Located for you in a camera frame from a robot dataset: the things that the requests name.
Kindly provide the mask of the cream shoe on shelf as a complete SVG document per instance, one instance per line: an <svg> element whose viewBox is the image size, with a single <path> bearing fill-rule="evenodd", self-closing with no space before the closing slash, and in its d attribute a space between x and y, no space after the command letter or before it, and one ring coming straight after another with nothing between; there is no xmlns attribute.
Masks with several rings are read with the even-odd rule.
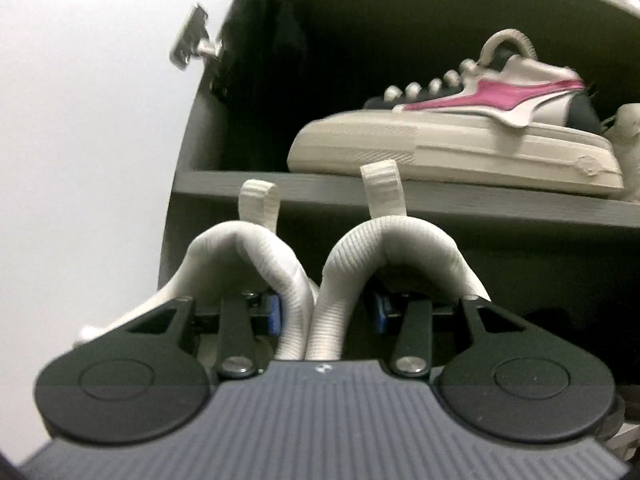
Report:
<svg viewBox="0 0 640 480"><path fill-rule="evenodd" d="M621 106L612 127L605 131L623 171L626 186L639 184L639 107L639 103Z"/></svg>

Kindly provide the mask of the left white cabinet door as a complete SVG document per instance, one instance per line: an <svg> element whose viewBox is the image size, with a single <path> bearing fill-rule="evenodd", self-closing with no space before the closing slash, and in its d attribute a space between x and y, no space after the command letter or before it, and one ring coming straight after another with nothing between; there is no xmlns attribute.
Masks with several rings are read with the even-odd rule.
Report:
<svg viewBox="0 0 640 480"><path fill-rule="evenodd" d="M155 292L201 62L169 52L194 6L1 0L1 448L46 442L32 385L78 330Z"/></svg>

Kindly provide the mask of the pink white sneaker on shelf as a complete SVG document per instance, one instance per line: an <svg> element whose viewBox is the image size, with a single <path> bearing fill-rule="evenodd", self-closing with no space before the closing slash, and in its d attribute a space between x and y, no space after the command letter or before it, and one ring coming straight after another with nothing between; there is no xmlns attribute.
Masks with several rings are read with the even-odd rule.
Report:
<svg viewBox="0 0 640 480"><path fill-rule="evenodd" d="M477 60L360 110L313 120L288 152L288 170L358 174L393 159L401 177L611 197L624 177L585 81L539 61L517 29L490 36Z"/></svg>

